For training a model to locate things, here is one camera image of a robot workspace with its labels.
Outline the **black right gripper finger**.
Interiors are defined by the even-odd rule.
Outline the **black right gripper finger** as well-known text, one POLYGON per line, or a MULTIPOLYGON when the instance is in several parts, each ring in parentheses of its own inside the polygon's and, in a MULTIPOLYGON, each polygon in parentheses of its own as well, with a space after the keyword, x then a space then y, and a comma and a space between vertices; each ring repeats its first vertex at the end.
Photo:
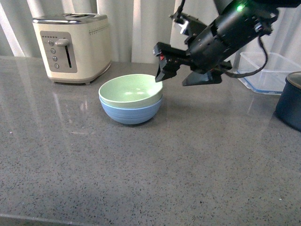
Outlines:
POLYGON ((182 82, 183 86, 211 85, 222 82, 220 71, 208 71, 205 74, 191 72, 182 82))
POLYGON ((177 75, 177 71, 180 69, 180 64, 168 62, 165 60, 159 61, 159 67, 157 75, 155 76, 155 82, 161 82, 177 75))

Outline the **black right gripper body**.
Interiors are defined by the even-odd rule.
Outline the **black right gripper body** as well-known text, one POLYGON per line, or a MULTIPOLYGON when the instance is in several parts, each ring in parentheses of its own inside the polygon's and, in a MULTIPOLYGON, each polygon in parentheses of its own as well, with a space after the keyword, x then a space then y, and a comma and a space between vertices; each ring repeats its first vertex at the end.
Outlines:
POLYGON ((228 70, 231 63, 225 61, 233 54, 230 33, 233 29, 233 14, 223 13, 210 25, 205 25, 195 17, 185 13, 174 13, 170 16, 182 27, 187 35, 187 50, 180 50, 171 45, 158 42, 154 47, 154 55, 158 61, 168 61, 187 65, 192 71, 203 74, 211 70, 228 70))

